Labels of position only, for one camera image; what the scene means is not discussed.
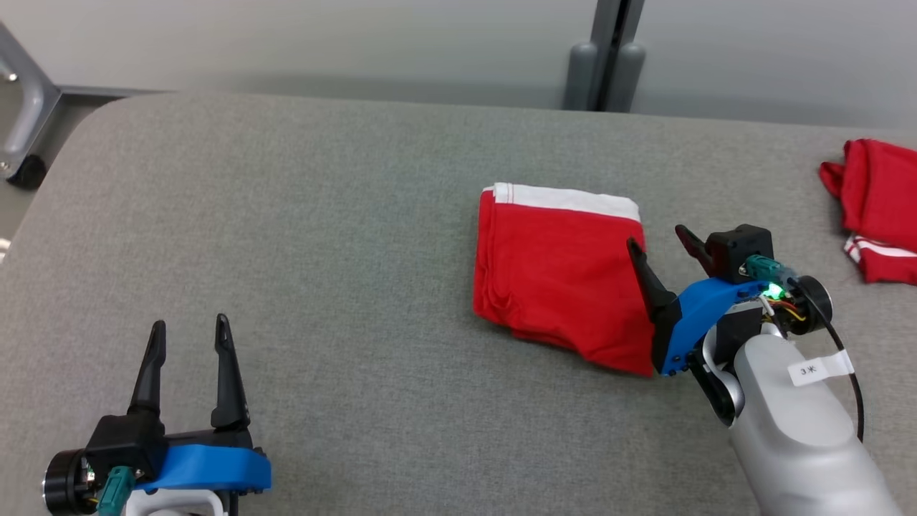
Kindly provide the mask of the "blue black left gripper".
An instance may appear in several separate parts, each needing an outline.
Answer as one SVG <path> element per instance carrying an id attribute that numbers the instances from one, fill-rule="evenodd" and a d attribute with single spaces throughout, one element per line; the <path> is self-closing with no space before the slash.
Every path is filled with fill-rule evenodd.
<path id="1" fill-rule="evenodd" d="M 246 430 L 248 399 L 234 338 L 226 314 L 216 318 L 217 401 L 211 426 L 217 431 Z M 166 324 L 153 323 L 129 414 L 160 416 L 161 368 L 166 358 Z M 272 465 L 246 432 L 218 436 L 197 431 L 170 437 L 163 470 L 150 482 L 135 481 L 121 516 L 238 516 L 239 500 L 273 487 Z M 43 477 L 43 503 L 52 516 L 97 516 L 96 503 L 106 478 L 98 479 L 85 449 L 60 451 Z"/>

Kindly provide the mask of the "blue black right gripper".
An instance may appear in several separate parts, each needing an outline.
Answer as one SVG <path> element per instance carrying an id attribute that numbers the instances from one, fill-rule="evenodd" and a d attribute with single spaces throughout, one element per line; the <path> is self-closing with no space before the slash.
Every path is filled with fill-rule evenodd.
<path id="1" fill-rule="evenodd" d="M 687 226 L 675 226 L 675 233 L 688 255 L 715 277 L 713 257 Z M 688 354 L 697 348 L 707 332 L 717 326 L 730 310 L 743 304 L 752 308 L 775 310 L 771 320 L 786 333 L 805 335 L 821 330 L 832 319 L 827 291 L 813 277 L 797 277 L 785 288 L 750 279 L 731 284 L 721 279 L 702 279 L 681 294 L 667 290 L 652 270 L 648 255 L 635 238 L 628 240 L 628 252 L 642 294 L 648 319 L 654 326 L 652 365 L 662 376 L 674 376 L 687 369 Z"/>

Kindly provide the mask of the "red shirt white sleeves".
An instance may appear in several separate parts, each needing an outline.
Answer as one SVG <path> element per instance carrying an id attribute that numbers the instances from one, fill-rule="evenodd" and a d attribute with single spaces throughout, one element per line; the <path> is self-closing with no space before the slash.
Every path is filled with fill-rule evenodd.
<path id="1" fill-rule="evenodd" d="M 650 378 L 653 326 L 628 244 L 629 197 L 498 182 L 479 196 L 474 312 L 514 337 Z"/>

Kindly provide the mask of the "red shirt with paper tag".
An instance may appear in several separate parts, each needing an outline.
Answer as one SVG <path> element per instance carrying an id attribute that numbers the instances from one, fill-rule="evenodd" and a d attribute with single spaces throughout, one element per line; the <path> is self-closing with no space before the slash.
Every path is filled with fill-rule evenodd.
<path id="1" fill-rule="evenodd" d="M 917 151 L 849 140 L 844 161 L 825 161 L 819 177 L 840 202 L 844 253 L 865 283 L 917 285 Z"/>

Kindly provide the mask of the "black caster wheel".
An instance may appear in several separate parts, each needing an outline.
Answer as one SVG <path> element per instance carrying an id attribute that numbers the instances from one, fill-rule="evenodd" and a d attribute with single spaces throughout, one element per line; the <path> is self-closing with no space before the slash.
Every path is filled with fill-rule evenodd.
<path id="1" fill-rule="evenodd" d="M 42 157 L 29 154 L 20 163 L 16 173 L 6 179 L 6 182 L 23 191 L 36 191 L 42 186 L 47 173 L 48 166 Z"/>

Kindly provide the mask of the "grey metal partition post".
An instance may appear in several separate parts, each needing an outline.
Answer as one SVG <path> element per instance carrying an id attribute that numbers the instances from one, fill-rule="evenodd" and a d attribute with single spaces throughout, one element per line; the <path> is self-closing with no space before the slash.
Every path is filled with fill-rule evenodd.
<path id="1" fill-rule="evenodd" d="M 564 110 L 629 113 L 646 49 L 635 40 L 645 0 L 597 0 L 592 35 L 570 50 Z"/>

